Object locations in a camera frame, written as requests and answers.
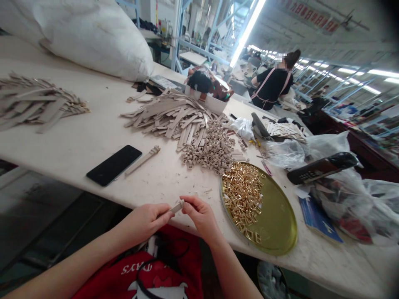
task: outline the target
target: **pink apron strap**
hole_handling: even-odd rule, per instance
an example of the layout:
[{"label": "pink apron strap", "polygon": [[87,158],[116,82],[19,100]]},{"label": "pink apron strap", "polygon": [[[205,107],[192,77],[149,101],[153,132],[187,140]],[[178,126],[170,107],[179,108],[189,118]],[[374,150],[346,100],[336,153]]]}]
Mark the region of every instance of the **pink apron strap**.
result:
[{"label": "pink apron strap", "polygon": [[[253,100],[255,97],[258,97],[258,98],[263,102],[262,109],[265,107],[266,103],[269,102],[269,100],[264,100],[264,99],[262,99],[260,96],[258,96],[258,93],[259,93],[259,91],[262,89],[263,85],[266,83],[267,79],[269,79],[271,73],[273,73],[273,71],[274,71],[275,69],[276,69],[276,68],[274,67],[274,68],[270,71],[270,73],[267,75],[267,77],[266,77],[265,80],[263,81],[263,83],[262,83],[261,87],[258,89],[258,91],[257,91],[256,93],[254,93],[254,94],[251,96],[251,100]],[[278,94],[278,96],[280,96],[281,93],[284,91],[284,89],[287,87],[288,82],[290,81],[290,77],[291,77],[291,71],[288,72],[288,76],[287,76],[287,79],[286,79],[286,81],[285,81],[285,83],[284,83],[283,89],[282,89],[281,92]]]},{"label": "pink apron strap", "polygon": [[291,77],[291,71],[288,72],[288,76],[286,79],[286,82],[284,83],[283,89],[281,90],[280,94],[278,96],[281,95],[281,93],[284,91],[284,89],[287,87],[288,81],[290,81],[290,77]]},{"label": "pink apron strap", "polygon": [[270,73],[267,75],[267,77],[265,78],[265,80],[263,80],[263,83],[262,83],[261,87],[259,87],[259,88],[258,88],[258,91],[255,92],[255,93],[251,96],[251,100],[253,100],[255,97],[258,96],[259,91],[262,89],[263,85],[265,85],[267,79],[269,79],[270,75],[274,72],[275,69],[276,69],[275,67],[271,69]]}]

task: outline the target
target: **red sign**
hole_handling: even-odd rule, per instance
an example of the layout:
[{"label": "red sign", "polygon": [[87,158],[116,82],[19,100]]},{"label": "red sign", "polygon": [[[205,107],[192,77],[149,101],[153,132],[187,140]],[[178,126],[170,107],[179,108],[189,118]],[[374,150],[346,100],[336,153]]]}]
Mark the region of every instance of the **red sign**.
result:
[{"label": "red sign", "polygon": [[274,5],[282,11],[294,16],[304,23],[322,28],[328,34],[334,33],[340,21],[331,17],[326,12],[321,12],[308,4],[297,0],[274,0]]}]

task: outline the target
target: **red fabric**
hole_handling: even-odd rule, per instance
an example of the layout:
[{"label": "red fabric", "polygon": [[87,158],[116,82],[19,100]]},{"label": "red fabric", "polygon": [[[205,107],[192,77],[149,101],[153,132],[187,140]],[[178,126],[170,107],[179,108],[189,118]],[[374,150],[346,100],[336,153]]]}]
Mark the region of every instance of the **red fabric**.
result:
[{"label": "red fabric", "polygon": [[[140,271],[141,281],[150,292],[161,298],[202,298],[202,256],[198,237],[170,225],[163,227],[160,232],[164,234],[163,240],[173,241],[183,238],[189,241],[188,252],[178,260],[182,275],[163,262],[155,261]],[[176,256],[182,254],[186,249],[187,242],[176,241],[168,246],[169,252]],[[137,270],[142,263],[151,259],[153,257],[144,251],[128,256],[112,265],[114,259],[97,271],[73,298],[143,298],[136,283]]]}]

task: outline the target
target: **smartphone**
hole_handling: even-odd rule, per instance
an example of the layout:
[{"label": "smartphone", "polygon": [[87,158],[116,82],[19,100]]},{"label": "smartphone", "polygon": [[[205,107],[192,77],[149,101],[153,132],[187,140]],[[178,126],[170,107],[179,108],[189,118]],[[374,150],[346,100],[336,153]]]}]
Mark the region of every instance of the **smartphone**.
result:
[{"label": "smartphone", "polygon": [[90,170],[86,177],[96,182],[100,186],[108,186],[122,172],[124,172],[135,160],[143,153],[130,145],[117,151],[107,160],[102,162],[96,168]]}]

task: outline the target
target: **gold tray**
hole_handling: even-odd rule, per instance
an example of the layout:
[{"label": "gold tray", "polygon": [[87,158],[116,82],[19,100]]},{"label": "gold tray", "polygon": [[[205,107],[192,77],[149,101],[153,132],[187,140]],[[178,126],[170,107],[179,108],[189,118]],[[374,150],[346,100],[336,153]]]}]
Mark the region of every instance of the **gold tray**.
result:
[{"label": "gold tray", "polygon": [[249,241],[251,245],[270,255],[285,255],[296,245],[298,239],[298,229],[296,219],[291,204],[280,186],[262,169],[256,167],[266,178],[260,178],[263,186],[261,193],[263,195],[262,213],[257,216],[257,222],[246,227],[261,236],[261,243],[257,244],[248,239],[236,227],[232,220],[232,215],[227,209],[223,199],[223,177],[221,179],[221,197],[224,209],[229,215],[232,224],[239,234]]}]

